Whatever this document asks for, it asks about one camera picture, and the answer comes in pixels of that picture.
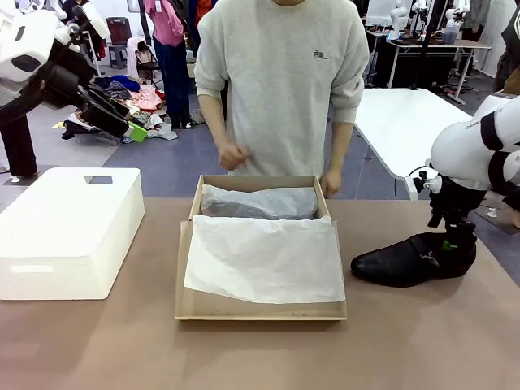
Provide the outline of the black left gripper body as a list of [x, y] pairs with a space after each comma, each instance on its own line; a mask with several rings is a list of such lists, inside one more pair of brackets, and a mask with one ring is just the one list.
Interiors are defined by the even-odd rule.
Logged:
[[95, 84], [80, 86], [80, 118], [87, 124], [121, 138], [129, 129], [129, 109]]

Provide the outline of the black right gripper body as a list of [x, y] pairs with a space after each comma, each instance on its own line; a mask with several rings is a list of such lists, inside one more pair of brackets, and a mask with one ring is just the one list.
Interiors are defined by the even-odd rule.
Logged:
[[464, 187], [447, 176], [435, 178], [437, 189], [431, 188], [431, 227], [437, 228], [441, 219], [446, 225], [457, 224], [476, 209], [486, 195], [485, 190]]

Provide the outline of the person's right hand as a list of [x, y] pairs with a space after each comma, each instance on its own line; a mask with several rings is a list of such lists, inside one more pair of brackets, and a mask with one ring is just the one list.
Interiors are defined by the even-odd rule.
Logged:
[[227, 171], [234, 171], [240, 165], [247, 163], [252, 154], [243, 146], [225, 141], [217, 146], [220, 166]]

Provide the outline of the person's left hand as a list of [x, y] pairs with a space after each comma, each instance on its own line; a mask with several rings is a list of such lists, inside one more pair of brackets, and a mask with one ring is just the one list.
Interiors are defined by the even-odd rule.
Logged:
[[320, 186], [323, 191], [323, 196], [329, 198], [338, 193], [342, 185], [342, 171], [341, 169], [330, 168], [320, 179]]

